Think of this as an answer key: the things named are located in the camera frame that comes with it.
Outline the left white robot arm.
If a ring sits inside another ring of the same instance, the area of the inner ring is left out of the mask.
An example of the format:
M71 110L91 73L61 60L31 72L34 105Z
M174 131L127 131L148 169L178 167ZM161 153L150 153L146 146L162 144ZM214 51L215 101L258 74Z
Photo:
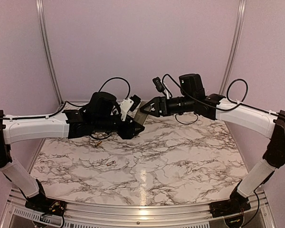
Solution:
M43 138L95 138L96 133L105 133L107 137L116 133L123 140L132 139L144 130L143 125L128 115L140 102L136 95L118 103L110 93L95 92L90 102L78 110L62 108L54 114L40 116L5 115L0 110L0 171L38 210L47 211L51 205L49 198L42 185L12 158L11 144Z

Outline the grey remote control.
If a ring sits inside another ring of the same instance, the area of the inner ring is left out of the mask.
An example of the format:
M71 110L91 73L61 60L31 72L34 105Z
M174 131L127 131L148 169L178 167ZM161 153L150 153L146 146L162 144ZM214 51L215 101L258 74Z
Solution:
M147 119L147 117L148 117L147 114L142 113L142 112L140 111L140 109L138 109L138 110L136 111L135 115L134 115L133 120L134 120L135 122L137 122L138 124L140 124L140 125L144 125L144 124L145 124L145 121L146 121L146 119Z

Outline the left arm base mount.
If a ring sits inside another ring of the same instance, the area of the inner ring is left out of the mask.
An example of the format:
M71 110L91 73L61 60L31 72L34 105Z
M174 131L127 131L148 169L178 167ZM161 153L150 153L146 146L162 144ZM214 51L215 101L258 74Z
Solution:
M67 203L63 200L56 200L47 198L40 202L29 202L25 203L25 207L32 209L43 214L50 214L56 216L63 216L65 213Z

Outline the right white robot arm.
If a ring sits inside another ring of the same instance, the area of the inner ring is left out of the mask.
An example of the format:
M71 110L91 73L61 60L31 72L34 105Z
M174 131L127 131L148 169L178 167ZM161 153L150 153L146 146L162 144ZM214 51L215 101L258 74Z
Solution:
M223 95L206 95L199 74L180 76L177 86L181 96L155 97L140 111L155 117L194 112L211 120L243 126L270 140L261 161L236 186L226 202L226 209L235 213L244 206L253 191L266 183L276 169L285 165L285 111L265 111L242 101L232 101Z

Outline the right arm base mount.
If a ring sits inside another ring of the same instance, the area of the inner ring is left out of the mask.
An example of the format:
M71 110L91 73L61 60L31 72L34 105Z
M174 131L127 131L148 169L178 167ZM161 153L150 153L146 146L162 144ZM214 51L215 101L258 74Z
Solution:
M209 208L212 217L218 218L250 210L251 206L248 201L239 203L236 200L228 199L212 202L209 204Z

